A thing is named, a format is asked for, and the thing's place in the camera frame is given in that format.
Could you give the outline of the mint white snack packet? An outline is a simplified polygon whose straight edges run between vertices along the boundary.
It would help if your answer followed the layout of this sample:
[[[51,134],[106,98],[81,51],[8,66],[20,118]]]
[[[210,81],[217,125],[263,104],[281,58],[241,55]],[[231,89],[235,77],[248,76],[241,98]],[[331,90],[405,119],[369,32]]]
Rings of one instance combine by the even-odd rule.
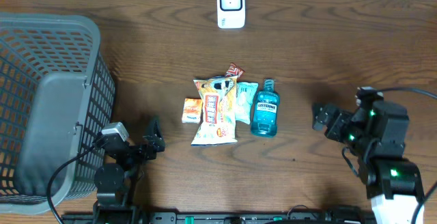
[[[245,124],[251,122],[251,108],[257,92],[258,83],[239,82],[236,92],[236,120]]]

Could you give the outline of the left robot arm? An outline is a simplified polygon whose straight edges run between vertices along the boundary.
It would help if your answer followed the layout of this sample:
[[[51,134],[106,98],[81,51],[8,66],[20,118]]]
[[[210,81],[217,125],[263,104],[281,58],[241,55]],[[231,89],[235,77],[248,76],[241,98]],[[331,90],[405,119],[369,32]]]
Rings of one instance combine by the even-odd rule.
[[[154,160],[165,150],[159,120],[153,117],[147,125],[139,145],[128,142],[129,134],[121,122],[107,124],[95,145],[114,159],[105,163],[94,175],[97,202],[94,204],[94,223],[147,223],[141,207],[133,204],[136,184],[144,175],[142,165]]]

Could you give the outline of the red Top chocolate bar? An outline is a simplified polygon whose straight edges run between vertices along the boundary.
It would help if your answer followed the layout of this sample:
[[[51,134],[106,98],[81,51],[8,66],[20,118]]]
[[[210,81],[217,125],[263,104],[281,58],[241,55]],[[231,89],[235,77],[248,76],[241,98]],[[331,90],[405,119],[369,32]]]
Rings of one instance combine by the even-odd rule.
[[[225,73],[225,77],[233,77],[235,76],[237,79],[239,79],[245,71],[235,63],[231,63],[229,68],[227,69]]]

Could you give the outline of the grey plastic shopping basket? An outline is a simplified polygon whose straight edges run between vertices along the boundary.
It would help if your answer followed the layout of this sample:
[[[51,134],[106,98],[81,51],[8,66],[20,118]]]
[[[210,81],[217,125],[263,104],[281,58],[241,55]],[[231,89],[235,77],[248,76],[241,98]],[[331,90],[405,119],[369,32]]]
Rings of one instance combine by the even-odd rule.
[[[88,196],[89,151],[111,121],[115,84],[83,16],[1,14],[1,212],[42,214]]]

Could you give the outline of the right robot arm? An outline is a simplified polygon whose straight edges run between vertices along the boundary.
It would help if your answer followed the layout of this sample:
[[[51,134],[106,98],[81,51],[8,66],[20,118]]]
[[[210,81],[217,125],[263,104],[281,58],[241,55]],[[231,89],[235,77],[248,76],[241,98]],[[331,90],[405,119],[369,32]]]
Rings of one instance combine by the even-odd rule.
[[[404,156],[410,121],[406,108],[376,100],[354,112],[315,103],[312,112],[312,128],[357,158],[358,165],[350,169],[365,185],[377,223],[422,223],[421,174]]]

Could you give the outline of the yellow red noodle packet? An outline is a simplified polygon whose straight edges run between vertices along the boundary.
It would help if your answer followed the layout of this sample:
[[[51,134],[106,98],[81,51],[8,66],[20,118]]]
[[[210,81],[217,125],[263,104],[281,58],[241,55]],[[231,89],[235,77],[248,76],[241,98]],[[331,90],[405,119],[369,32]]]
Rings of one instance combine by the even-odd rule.
[[[202,121],[192,146],[213,146],[236,143],[236,91],[237,77],[195,79],[203,102]]]

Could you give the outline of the blue Listerine mouthwash bottle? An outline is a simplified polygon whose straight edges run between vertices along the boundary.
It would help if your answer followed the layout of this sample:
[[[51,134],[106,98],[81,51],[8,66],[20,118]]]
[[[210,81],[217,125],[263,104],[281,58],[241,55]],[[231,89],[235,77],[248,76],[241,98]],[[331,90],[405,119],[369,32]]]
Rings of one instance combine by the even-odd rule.
[[[266,79],[263,89],[257,92],[251,125],[253,135],[274,137],[277,134],[277,113],[280,96],[274,90],[274,84],[273,79]]]

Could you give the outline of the small orange snack box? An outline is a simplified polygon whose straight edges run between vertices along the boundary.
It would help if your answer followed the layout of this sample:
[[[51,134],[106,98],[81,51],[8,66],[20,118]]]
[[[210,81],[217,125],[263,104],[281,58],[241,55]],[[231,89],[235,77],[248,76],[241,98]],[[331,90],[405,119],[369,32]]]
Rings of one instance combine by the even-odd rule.
[[[202,104],[202,99],[186,98],[182,112],[182,123],[200,123]]]

